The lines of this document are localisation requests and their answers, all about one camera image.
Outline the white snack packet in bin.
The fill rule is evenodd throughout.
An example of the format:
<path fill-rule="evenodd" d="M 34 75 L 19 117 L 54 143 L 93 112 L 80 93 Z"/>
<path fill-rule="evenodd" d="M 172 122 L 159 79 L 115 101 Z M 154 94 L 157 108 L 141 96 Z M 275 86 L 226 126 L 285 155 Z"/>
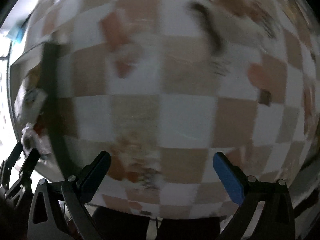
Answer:
<path fill-rule="evenodd" d="M 35 148 L 41 155 L 49 154 L 47 142 L 40 138 L 34 126 L 47 99 L 47 93 L 23 79 L 14 102 L 14 114 L 18 126 L 22 129 L 20 142 L 26 155 Z"/>

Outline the dark green storage bin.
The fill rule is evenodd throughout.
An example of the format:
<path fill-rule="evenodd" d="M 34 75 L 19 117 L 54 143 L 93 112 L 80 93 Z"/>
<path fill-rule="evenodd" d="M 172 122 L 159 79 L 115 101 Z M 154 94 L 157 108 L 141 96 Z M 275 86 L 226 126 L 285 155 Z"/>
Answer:
<path fill-rule="evenodd" d="M 14 115 L 14 101 L 18 89 L 27 72 L 40 65 L 39 87 L 47 93 L 48 97 L 42 108 L 43 120 L 48 132 L 52 153 L 49 165 L 37 164 L 36 171 L 51 181 L 64 180 L 77 171 L 78 167 L 70 159 L 67 145 L 63 137 L 62 119 L 59 115 L 57 103 L 57 59 L 60 46 L 53 42 L 41 42 L 23 53 L 12 65 L 8 67 L 7 88 L 9 112 L 16 139 L 21 139 L 22 127 L 18 126 Z"/>

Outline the checkered patterned tablecloth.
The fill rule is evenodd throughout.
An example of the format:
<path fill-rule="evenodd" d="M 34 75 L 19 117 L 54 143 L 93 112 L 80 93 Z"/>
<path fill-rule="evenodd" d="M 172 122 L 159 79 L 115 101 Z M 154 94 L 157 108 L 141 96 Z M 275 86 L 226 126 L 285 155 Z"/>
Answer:
<path fill-rule="evenodd" d="M 40 0 L 26 48 L 61 45 L 57 103 L 92 199 L 171 218 L 236 210 L 212 160 L 291 185 L 319 117 L 319 44 L 297 0 Z"/>

